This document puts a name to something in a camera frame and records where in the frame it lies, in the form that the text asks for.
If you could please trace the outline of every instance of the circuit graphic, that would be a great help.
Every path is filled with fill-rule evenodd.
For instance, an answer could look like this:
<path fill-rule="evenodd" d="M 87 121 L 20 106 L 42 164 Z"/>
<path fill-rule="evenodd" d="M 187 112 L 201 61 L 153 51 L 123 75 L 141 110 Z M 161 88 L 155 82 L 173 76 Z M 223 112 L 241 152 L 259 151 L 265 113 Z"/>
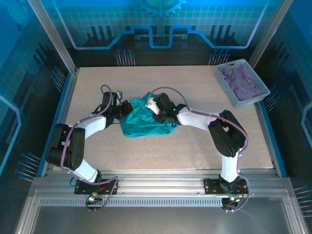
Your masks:
<path fill-rule="evenodd" d="M 10 15 L 17 23 L 22 23 L 28 16 L 27 0 L 2 0 L 0 6 L 4 5 Z"/>
<path fill-rule="evenodd" d="M 186 0 L 138 0 L 138 3 L 147 14 L 163 17 L 164 15 L 169 16 L 171 13 L 175 14 L 176 10 L 182 9 L 181 5 L 185 4 Z"/>

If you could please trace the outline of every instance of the green cloth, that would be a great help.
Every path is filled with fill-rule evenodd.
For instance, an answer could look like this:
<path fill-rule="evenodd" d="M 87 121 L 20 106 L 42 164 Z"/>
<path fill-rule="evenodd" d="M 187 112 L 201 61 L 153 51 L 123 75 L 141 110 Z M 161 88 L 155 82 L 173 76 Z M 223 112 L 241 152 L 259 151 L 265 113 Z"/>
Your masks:
<path fill-rule="evenodd" d="M 154 112 L 145 106 L 149 94 L 148 92 L 143 98 L 135 98 L 130 101 L 133 111 L 124 117 L 120 123 L 122 132 L 126 137 L 166 135 L 179 126 L 176 124 L 172 127 L 168 121 L 158 123 L 153 119 Z"/>

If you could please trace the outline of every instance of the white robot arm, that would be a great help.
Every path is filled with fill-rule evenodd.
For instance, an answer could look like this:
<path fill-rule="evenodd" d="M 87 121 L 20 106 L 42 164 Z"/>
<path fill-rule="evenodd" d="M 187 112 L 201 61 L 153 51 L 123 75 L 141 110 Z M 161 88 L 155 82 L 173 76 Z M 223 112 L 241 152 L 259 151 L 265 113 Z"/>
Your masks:
<path fill-rule="evenodd" d="M 216 114 L 191 110 L 183 104 L 175 106 L 165 93 L 149 98 L 146 107 L 154 112 L 153 118 L 158 122 L 169 121 L 172 124 L 189 125 L 210 132 L 215 147 L 222 156 L 220 185 L 225 191 L 231 191 L 234 188 L 239 180 L 238 155 L 245 145 L 246 138 L 237 128 L 228 124 L 228 122 L 234 123 L 242 129 L 230 111 Z"/>
<path fill-rule="evenodd" d="M 103 106 L 106 106 L 107 95 L 103 96 Z M 95 116 L 79 123 L 73 130 L 70 144 L 65 154 L 64 167 L 72 173 L 88 182 L 95 182 L 99 178 L 99 171 L 89 165 L 83 159 L 84 140 L 97 131 L 107 128 L 121 113 L 125 115 L 132 111 L 132 106 L 125 101 L 122 104 L 117 99 L 112 108 L 102 116 Z M 219 176 L 220 184 L 225 191 L 231 188 L 239 180 L 237 173 L 237 158 L 239 151 L 245 144 L 245 137 L 233 126 L 227 125 L 217 117 L 227 118 L 239 125 L 231 112 L 224 111 L 220 114 L 204 113 L 189 110 L 185 105 L 175 106 L 166 94 L 160 94 L 156 98 L 150 98 L 147 108 L 154 112 L 153 118 L 158 122 L 170 121 L 172 124 L 190 125 L 212 135 L 214 144 L 222 156 L 222 170 Z M 48 148 L 46 160 L 56 166 L 60 166 L 60 159 L 65 144 L 66 136 L 73 125 L 57 124 L 53 131 Z"/>
<path fill-rule="evenodd" d="M 215 121 L 215 117 L 209 117 L 205 115 L 200 115 L 189 111 L 186 107 L 184 107 L 177 118 L 181 125 L 189 125 L 202 130 L 209 132 L 208 126 L 211 122 Z M 237 177 L 237 159 L 238 159 L 238 151 L 234 155 L 234 157 L 222 156 L 222 169 L 221 169 L 221 177 L 227 182 L 233 182 Z"/>

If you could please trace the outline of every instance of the gray basket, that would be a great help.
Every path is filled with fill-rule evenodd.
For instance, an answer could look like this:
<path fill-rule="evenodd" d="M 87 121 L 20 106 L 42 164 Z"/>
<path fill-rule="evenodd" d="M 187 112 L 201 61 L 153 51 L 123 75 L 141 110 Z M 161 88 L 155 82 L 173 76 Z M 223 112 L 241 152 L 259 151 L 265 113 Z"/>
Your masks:
<path fill-rule="evenodd" d="M 249 70 L 250 74 L 252 75 L 251 79 L 252 81 L 258 86 L 258 88 L 263 93 L 260 96 L 253 97 L 251 99 L 240 101 L 237 99 L 234 92 L 231 90 L 229 85 L 227 84 L 226 80 L 224 79 L 224 75 L 222 74 L 222 70 L 226 69 L 227 72 L 231 72 L 235 67 L 239 67 L 240 65 L 245 64 L 247 69 Z M 220 64 L 216 67 L 215 70 L 215 78 L 218 81 L 219 85 L 225 92 L 226 96 L 228 96 L 228 99 L 230 100 L 231 104 L 234 108 L 238 108 L 241 106 L 246 106 L 258 101 L 262 101 L 265 96 L 270 94 L 269 89 L 266 87 L 266 85 L 262 82 L 260 77 L 257 75 L 257 73 L 253 70 L 253 68 L 248 64 L 248 62 L 244 59 L 239 59 L 236 61 L 227 62 L 224 64 Z"/>

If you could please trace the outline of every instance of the glass panel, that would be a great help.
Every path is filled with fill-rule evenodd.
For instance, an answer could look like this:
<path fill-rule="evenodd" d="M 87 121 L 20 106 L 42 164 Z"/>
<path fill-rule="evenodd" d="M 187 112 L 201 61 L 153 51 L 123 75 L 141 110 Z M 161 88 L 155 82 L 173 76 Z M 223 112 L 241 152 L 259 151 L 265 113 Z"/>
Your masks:
<path fill-rule="evenodd" d="M 86 209 L 81 207 L 41 207 L 33 233 L 103 233 L 103 230 L 116 234 L 293 233 L 282 198 L 252 197 L 248 201 L 248 206 L 244 207 L 244 211 L 255 216 L 256 219 L 243 212 L 229 215 L 221 208 L 106 207 L 97 214 L 102 217 L 99 222 L 95 215 L 89 215 Z M 63 224 L 67 217 L 71 217 L 71 225 Z"/>
<path fill-rule="evenodd" d="M 68 71 L 27 1 L 2 3 L 0 226 L 1 233 L 13 233 L 64 87 L 60 74 Z"/>
<path fill-rule="evenodd" d="M 44 0 L 77 66 L 249 59 L 280 0 Z"/>
<path fill-rule="evenodd" d="M 287 173 L 305 178 L 312 176 L 311 12 L 311 1 L 294 0 L 255 68 L 272 89 L 265 104 Z"/>

